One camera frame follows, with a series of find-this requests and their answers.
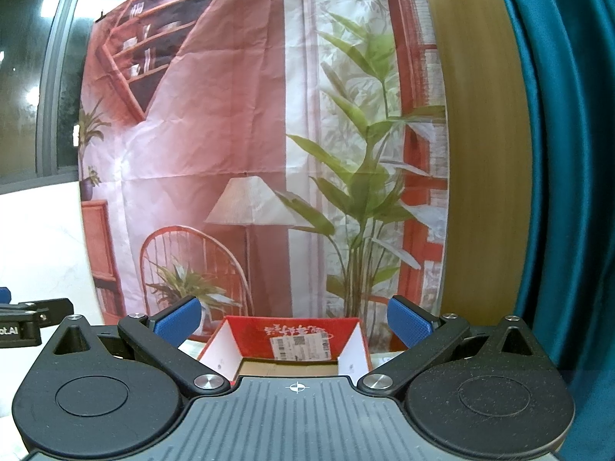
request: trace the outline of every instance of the white wall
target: white wall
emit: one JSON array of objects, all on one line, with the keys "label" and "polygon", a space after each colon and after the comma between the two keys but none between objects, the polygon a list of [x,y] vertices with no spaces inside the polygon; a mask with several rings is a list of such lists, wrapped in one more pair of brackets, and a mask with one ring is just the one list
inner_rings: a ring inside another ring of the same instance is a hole
[{"label": "white wall", "polygon": [[[76,182],[0,195],[0,286],[13,302],[69,298],[103,324],[85,249]],[[42,329],[43,345],[55,328]],[[0,417],[42,346],[0,349]]]}]

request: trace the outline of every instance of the green plant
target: green plant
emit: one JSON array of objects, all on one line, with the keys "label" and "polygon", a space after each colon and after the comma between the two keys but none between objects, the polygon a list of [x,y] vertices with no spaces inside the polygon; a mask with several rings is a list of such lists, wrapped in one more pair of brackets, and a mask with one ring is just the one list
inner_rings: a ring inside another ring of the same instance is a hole
[{"label": "green plant", "polygon": [[194,296],[208,310],[218,310],[223,315],[226,314],[227,307],[241,306],[224,295],[226,291],[212,282],[212,276],[198,274],[190,266],[182,266],[175,258],[172,263],[171,269],[153,264],[162,282],[146,286],[154,290],[154,294],[158,296],[158,303],[172,305],[182,298]]},{"label": "green plant", "polygon": [[85,112],[83,104],[79,104],[79,169],[81,170],[81,178],[85,178],[85,172],[81,166],[83,164],[85,148],[90,144],[93,138],[98,138],[103,141],[105,139],[105,134],[100,131],[100,128],[111,126],[109,122],[103,121],[100,118],[100,114],[96,112],[101,102],[102,99],[96,103],[94,109],[90,112]]},{"label": "green plant", "polygon": [[100,177],[98,176],[98,172],[93,166],[87,167],[88,176],[85,180],[90,180],[93,187],[96,187],[100,183]]},{"label": "green plant", "polygon": [[[344,155],[337,157],[330,154],[319,144],[303,137],[288,137],[333,172],[333,180],[324,177],[312,177],[312,180],[329,203],[343,213],[346,219],[354,221],[354,232],[346,225],[345,234],[342,231],[345,244],[338,244],[335,237],[339,231],[323,213],[291,192],[277,194],[288,208],[299,213],[311,225],[296,229],[323,235],[330,241],[339,260],[340,272],[327,276],[327,291],[342,298],[345,317],[361,317],[367,324],[368,301],[374,286],[393,278],[399,270],[400,261],[415,269],[420,268],[407,251],[382,240],[383,230],[387,226],[414,218],[401,201],[404,171],[412,171],[413,168],[405,163],[384,160],[382,153],[396,127],[405,126],[411,121],[444,119],[445,108],[418,107],[409,116],[392,116],[387,83],[394,67],[396,48],[393,35],[376,35],[342,16],[330,16],[358,44],[353,45],[328,33],[321,32],[320,36],[342,51],[365,75],[377,81],[382,108],[379,112],[384,112],[384,116],[369,119],[333,67],[322,63],[322,70],[333,86],[333,91],[325,91],[325,94],[352,123],[364,141],[362,163],[358,167],[351,167],[343,162],[346,160]],[[394,169],[392,174],[385,164]]]}]

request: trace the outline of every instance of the metal screw head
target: metal screw head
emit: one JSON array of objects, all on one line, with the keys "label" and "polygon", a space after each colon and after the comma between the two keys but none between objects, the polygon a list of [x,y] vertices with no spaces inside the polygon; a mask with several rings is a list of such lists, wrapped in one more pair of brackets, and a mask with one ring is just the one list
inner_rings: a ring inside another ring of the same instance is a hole
[{"label": "metal screw head", "polygon": [[203,390],[215,390],[224,384],[224,378],[217,374],[201,374],[194,379],[194,384]]},{"label": "metal screw head", "polygon": [[363,378],[363,384],[373,390],[385,390],[393,384],[393,380],[386,374],[368,374]]}]

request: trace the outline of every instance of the ribbed gray surface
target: ribbed gray surface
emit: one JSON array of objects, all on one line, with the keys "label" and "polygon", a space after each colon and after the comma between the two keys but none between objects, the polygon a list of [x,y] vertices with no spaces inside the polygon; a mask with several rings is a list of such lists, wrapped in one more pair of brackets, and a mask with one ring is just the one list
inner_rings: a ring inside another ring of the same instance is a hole
[{"label": "ribbed gray surface", "polygon": [[[291,386],[301,383],[299,393]],[[458,461],[422,439],[389,399],[346,378],[244,378],[197,400],[178,428],[129,461]],[[52,461],[39,454],[32,461]],[[543,456],[540,461],[555,461]]]}]

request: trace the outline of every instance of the teal curtain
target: teal curtain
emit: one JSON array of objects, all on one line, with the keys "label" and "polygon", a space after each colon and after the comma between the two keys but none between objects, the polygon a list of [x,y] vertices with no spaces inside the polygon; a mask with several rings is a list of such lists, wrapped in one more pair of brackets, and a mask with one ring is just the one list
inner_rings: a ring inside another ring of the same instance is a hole
[{"label": "teal curtain", "polygon": [[505,2],[533,143],[530,236],[516,313],[576,402],[562,457],[613,461],[615,0]]}]

